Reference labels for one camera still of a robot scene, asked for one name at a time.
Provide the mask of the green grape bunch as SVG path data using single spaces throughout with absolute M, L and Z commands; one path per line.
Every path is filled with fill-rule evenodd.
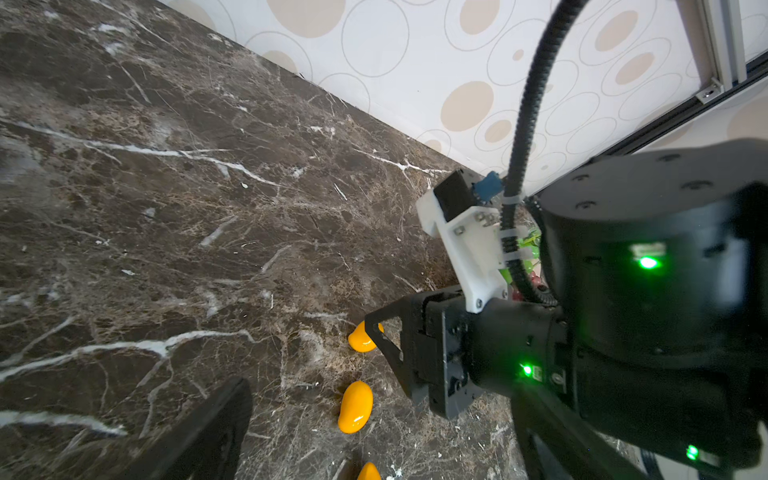
M 534 284 L 537 285 L 541 281 L 541 274 L 539 272 L 539 268 L 541 267 L 541 261 L 540 261 L 540 241 L 541 241 L 541 232 L 539 230 L 532 230 L 528 231 L 523 227 L 515 228 L 515 229 L 508 229 L 508 230 L 500 230 L 498 232 L 499 242 L 500 242 L 500 248 L 501 248 L 501 254 L 500 254 L 500 273 L 506 283 L 509 286 L 516 286 L 517 282 L 514 280 L 512 275 L 512 269 L 508 266 L 508 263 L 510 260 L 508 259 L 508 250 L 505 247 L 505 241 L 509 239 L 509 235 L 511 233 L 525 233 L 525 237 L 517 236 L 515 238 L 517 242 L 517 250 L 514 252 L 511 257 L 514 257 L 517 261 L 519 261 L 523 267 L 523 271 L 525 272 L 527 278 Z

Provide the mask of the small yellow lemon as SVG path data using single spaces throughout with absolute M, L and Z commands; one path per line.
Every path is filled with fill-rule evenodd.
M 357 480 L 381 480 L 381 475 L 372 462 L 367 462 L 361 468 Z
M 338 417 L 339 430 L 344 434 L 360 431 L 370 419 L 374 403 L 371 387 L 363 381 L 353 382 L 344 392 Z
M 348 343 L 354 351 L 360 353 L 367 353 L 376 349 L 375 342 L 366 332 L 364 321 L 360 322 L 348 335 Z

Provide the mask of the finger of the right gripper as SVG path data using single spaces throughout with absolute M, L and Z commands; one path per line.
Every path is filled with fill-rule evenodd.
M 420 310 L 412 296 L 403 297 L 364 318 L 365 331 L 384 355 L 406 396 L 419 396 L 420 381 L 414 370 L 414 339 Z

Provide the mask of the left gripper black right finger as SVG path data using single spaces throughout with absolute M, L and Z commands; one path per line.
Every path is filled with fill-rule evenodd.
M 643 479 L 574 412 L 537 383 L 513 387 L 515 435 L 530 479 Z

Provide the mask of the small yellow lemon front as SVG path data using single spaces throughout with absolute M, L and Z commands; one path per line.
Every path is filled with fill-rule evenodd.
M 367 462 L 361 468 L 357 480 L 381 480 L 381 475 L 372 462 Z

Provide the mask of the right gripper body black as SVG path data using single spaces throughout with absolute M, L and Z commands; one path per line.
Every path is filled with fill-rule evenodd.
M 480 393 L 470 379 L 470 319 L 458 286 L 403 300 L 399 310 L 401 370 L 398 380 L 412 403 L 454 419 Z

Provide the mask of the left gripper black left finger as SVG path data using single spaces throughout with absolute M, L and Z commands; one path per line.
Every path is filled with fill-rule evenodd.
M 252 415 L 249 382 L 225 381 L 119 479 L 233 479 Z

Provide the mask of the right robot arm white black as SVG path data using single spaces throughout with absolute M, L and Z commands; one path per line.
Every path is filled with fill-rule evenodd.
M 730 479 L 767 423 L 767 144 L 592 160 L 523 194 L 545 85 L 582 1 L 558 4 L 507 176 L 455 171 L 417 203 L 456 286 L 364 320 L 406 396 L 452 419 L 510 401 L 531 479 L 652 479 L 616 438 Z

